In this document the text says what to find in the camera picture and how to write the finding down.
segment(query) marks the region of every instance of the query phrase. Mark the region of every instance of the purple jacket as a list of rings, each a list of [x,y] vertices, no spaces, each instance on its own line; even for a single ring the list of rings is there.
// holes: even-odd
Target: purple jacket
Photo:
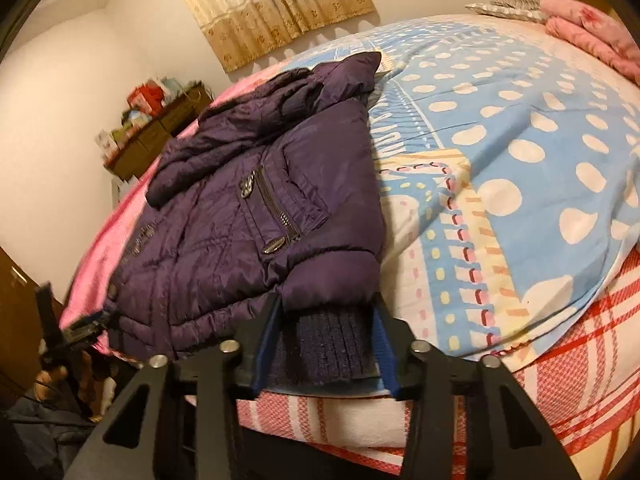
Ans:
[[[364,105],[379,63],[367,52],[282,73],[169,142],[111,277],[113,348],[187,356],[275,290],[276,367],[312,383],[365,373],[385,239]]]

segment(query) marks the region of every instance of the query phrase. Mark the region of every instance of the silver bolt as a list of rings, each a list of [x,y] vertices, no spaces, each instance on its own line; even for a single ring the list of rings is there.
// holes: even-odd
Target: silver bolt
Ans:
[[[158,354],[149,359],[149,364],[152,368],[161,368],[169,362],[169,358],[166,355]]]
[[[411,350],[417,354],[426,354],[431,350],[431,345],[424,339],[416,339],[411,343]]]
[[[482,364],[487,368],[499,368],[500,359],[498,359],[495,355],[485,355],[482,358]]]
[[[240,343],[235,339],[227,339],[220,343],[220,351],[225,354],[231,354],[231,352],[237,352],[240,349]]]

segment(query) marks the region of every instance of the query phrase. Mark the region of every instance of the white wall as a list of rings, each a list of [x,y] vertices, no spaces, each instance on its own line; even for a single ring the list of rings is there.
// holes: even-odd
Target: white wall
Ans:
[[[112,207],[94,136],[119,126],[126,96],[152,74],[104,10],[0,64],[0,246],[59,299]]]
[[[114,26],[153,65],[158,75],[181,83],[202,79],[217,94],[238,79],[316,44],[377,25],[419,16],[465,12],[464,5],[488,0],[373,0],[378,12],[305,34],[231,74],[225,74],[183,0],[109,0]]]

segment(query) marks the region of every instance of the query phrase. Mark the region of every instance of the ribbed cuff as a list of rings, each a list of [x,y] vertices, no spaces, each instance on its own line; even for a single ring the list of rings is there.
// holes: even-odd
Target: ribbed cuff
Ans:
[[[318,385],[370,376],[370,316],[366,306],[286,314],[270,383]]]

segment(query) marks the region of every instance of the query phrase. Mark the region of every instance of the blue polka dot blanket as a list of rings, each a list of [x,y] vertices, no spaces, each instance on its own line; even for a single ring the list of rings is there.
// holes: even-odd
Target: blue polka dot blanket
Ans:
[[[640,234],[640,90],[528,23],[438,16],[291,60],[383,54],[369,112],[381,290],[415,335],[511,370],[551,347]]]

